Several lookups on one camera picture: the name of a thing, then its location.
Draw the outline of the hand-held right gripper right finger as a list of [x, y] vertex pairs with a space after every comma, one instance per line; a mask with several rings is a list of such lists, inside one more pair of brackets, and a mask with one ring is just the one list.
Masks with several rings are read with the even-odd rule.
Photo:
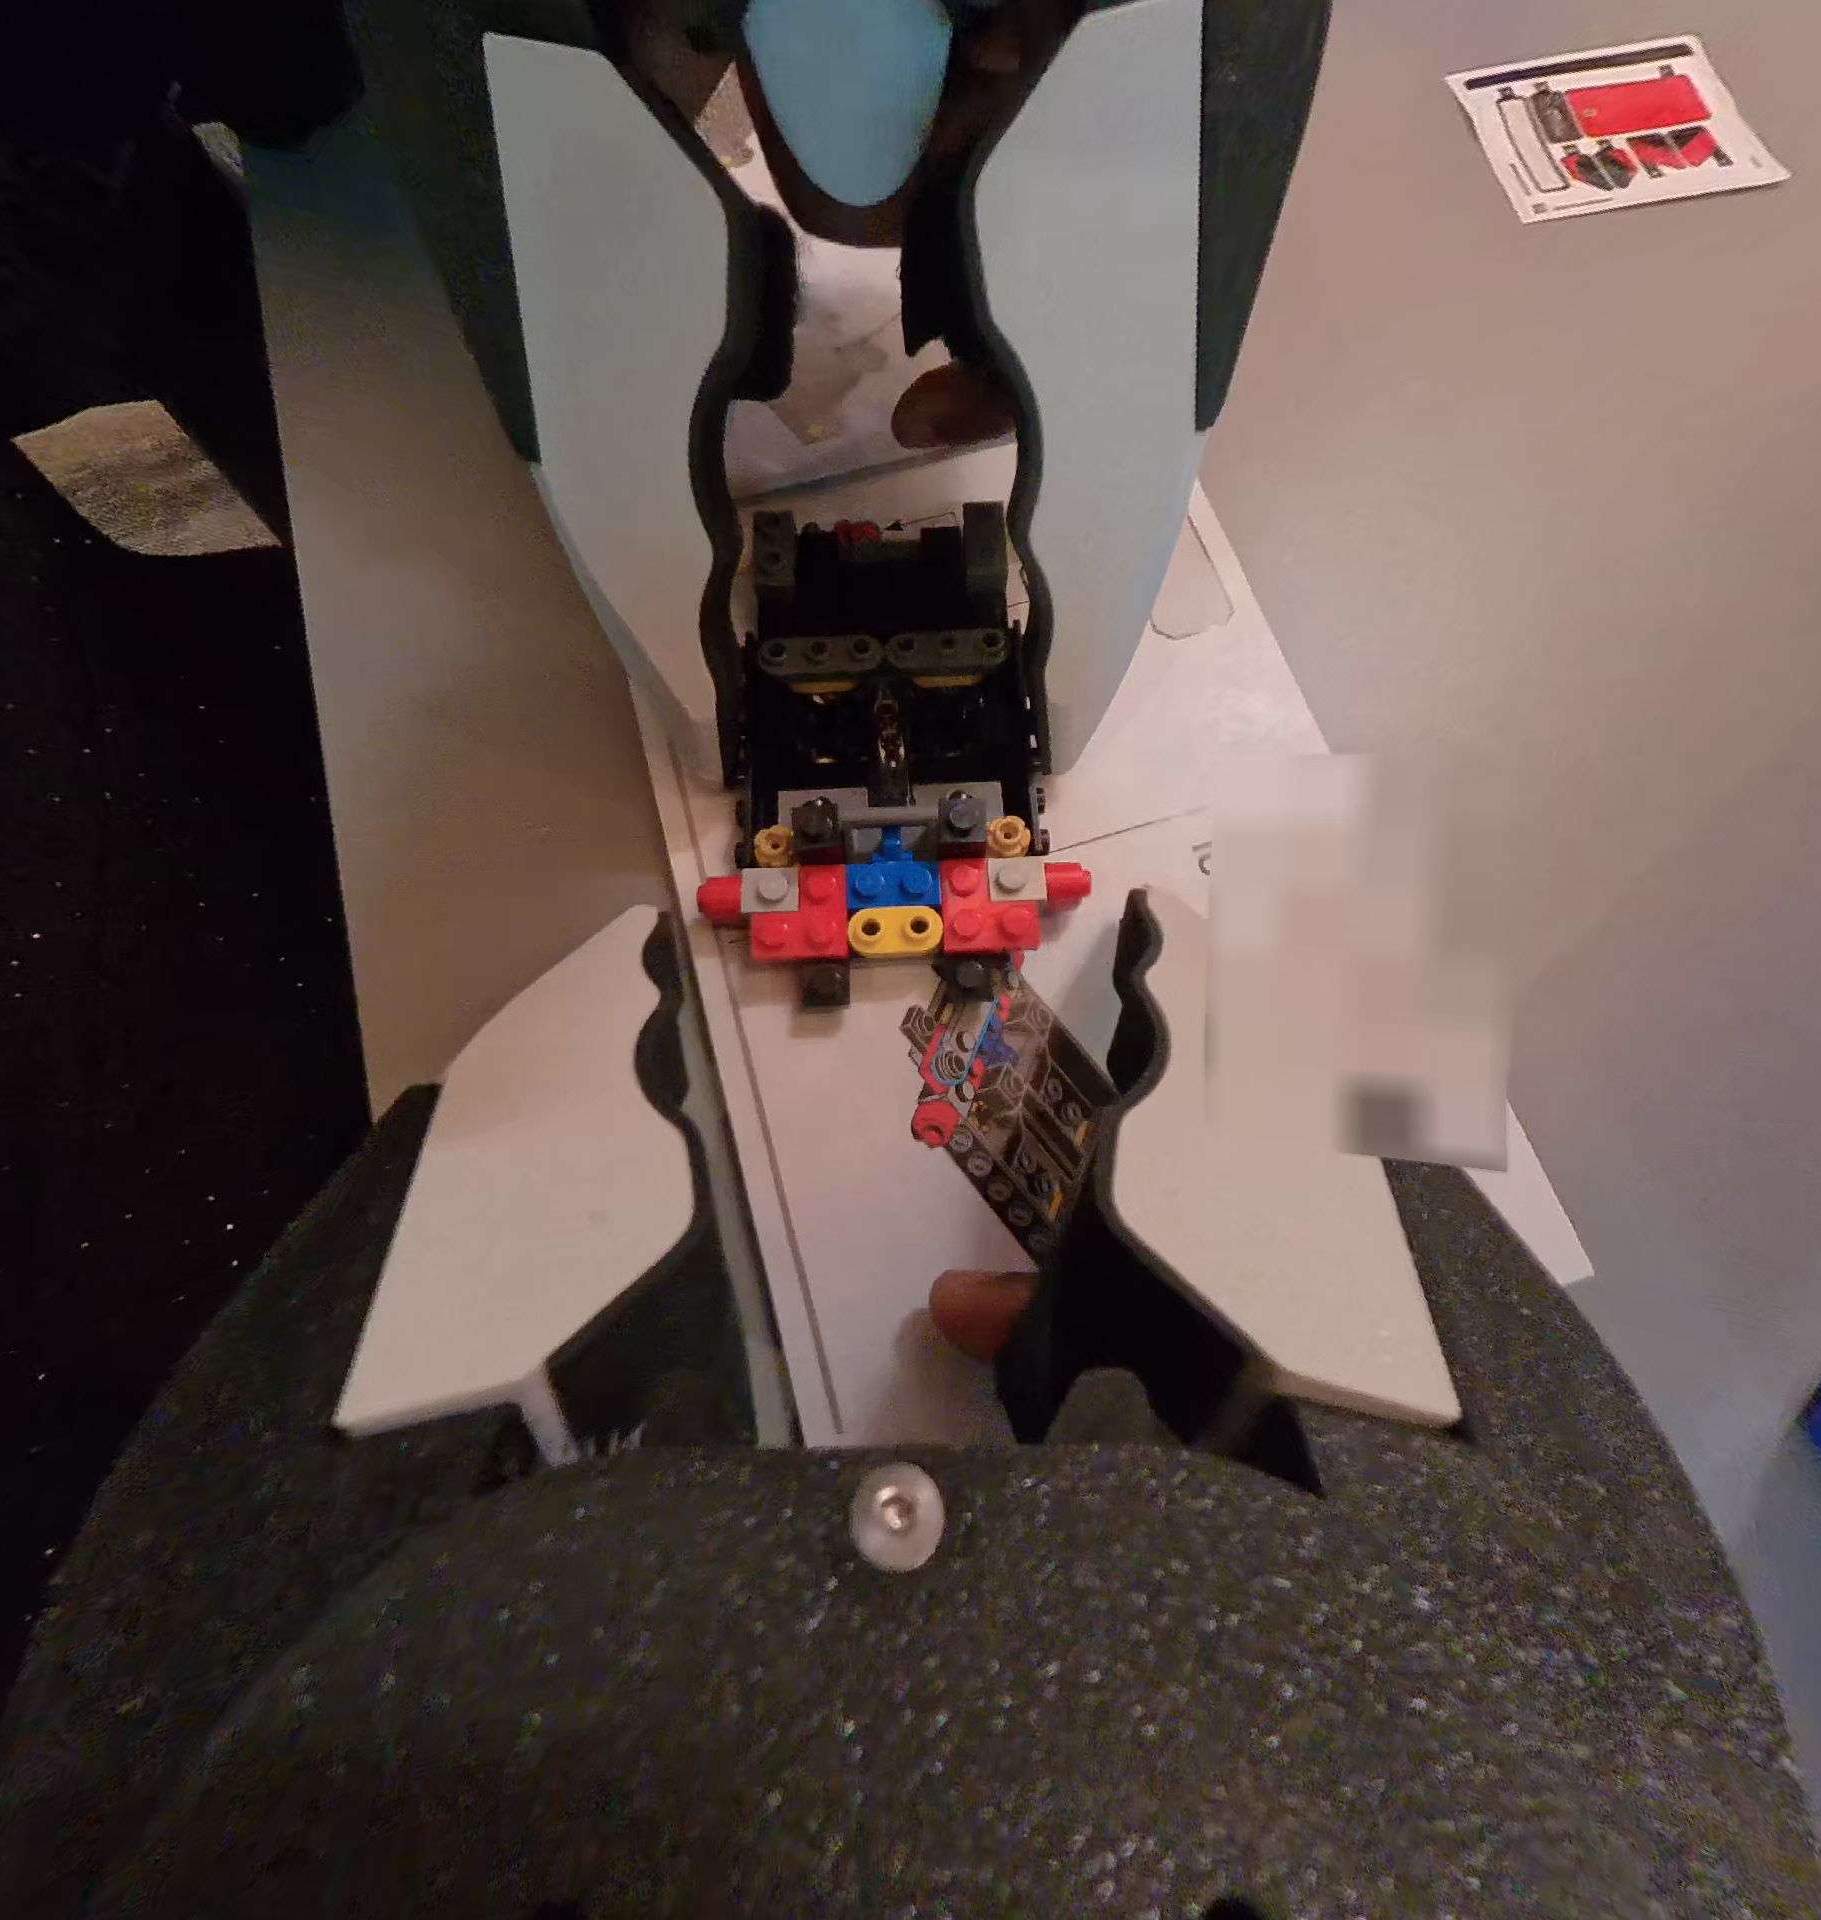
[[1115, 943], [1117, 1097], [997, 1395], [1042, 1441], [1079, 1379], [1139, 1379], [1184, 1445], [1247, 1445], [1277, 1401], [1449, 1430], [1442, 1339], [1380, 1161], [1210, 1119], [1204, 917], [1130, 894]]

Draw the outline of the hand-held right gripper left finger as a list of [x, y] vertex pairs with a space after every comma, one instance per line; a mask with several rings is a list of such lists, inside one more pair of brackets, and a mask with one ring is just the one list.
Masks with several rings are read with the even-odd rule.
[[734, 1288], [685, 1117], [672, 921], [634, 906], [437, 1092], [335, 1422], [514, 1408], [541, 1457], [734, 1439]]

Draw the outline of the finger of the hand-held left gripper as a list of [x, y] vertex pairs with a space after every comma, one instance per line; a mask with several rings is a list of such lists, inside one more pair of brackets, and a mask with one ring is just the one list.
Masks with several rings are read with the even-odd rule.
[[965, 309], [1018, 418], [1010, 529], [1052, 770], [1132, 671], [1203, 458], [1203, 12], [1012, 4], [963, 28], [933, 125]]
[[758, 214], [598, 45], [489, 32], [482, 49], [542, 501], [684, 756], [736, 782], [744, 534], [723, 451], [754, 349]]

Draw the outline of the black and red lego model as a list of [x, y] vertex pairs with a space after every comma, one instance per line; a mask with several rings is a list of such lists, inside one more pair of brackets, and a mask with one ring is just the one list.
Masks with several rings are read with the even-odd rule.
[[757, 509], [749, 577], [725, 732], [737, 841], [699, 911], [809, 1009], [847, 1004], [859, 962], [933, 962], [997, 998], [1044, 920], [1095, 887], [1042, 830], [1004, 507], [920, 529]]

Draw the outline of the white lego instruction booklet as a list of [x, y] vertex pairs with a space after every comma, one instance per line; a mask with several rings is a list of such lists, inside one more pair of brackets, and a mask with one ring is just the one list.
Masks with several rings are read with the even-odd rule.
[[[1091, 899], [1048, 914], [1024, 984], [1101, 1067], [1115, 1039], [1120, 912], [1139, 887], [1210, 911], [1210, 778], [1239, 750], [1325, 748], [1207, 493], [1189, 507], [1139, 658], [1101, 729], [1048, 789], [1052, 852], [1094, 877]], [[995, 1169], [992, 1119], [959, 1149], [913, 1139], [920, 1067], [906, 1016], [937, 990], [930, 962], [859, 962], [844, 1009], [805, 1012], [795, 984], [749, 955], [739, 930], [691, 924], [708, 1034], [788, 1384], [810, 1446], [1008, 1439], [995, 1391], [930, 1329], [925, 1299], [953, 1267], [1022, 1267], [1045, 1199]]]

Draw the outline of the lego sticker sheet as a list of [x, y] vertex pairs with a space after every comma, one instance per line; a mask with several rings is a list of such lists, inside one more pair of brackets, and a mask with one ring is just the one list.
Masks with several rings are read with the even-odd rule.
[[1792, 180], [1695, 35], [1485, 65], [1446, 86], [1521, 225]]

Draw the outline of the person's left hand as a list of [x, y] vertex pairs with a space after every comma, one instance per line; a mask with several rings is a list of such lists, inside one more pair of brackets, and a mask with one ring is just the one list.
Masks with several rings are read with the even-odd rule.
[[758, 191], [770, 256], [758, 340], [739, 405], [760, 407], [749, 467], [773, 485], [879, 465], [898, 451], [1008, 437], [1015, 402], [973, 309], [951, 182], [848, 205], [805, 175]]

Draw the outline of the person's right hand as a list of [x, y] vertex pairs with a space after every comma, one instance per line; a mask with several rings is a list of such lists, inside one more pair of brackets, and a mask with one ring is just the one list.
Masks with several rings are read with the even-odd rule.
[[1033, 1271], [942, 1272], [928, 1296], [928, 1311], [945, 1342], [976, 1363], [992, 1364], [1010, 1343], [1033, 1302], [1039, 1277]]

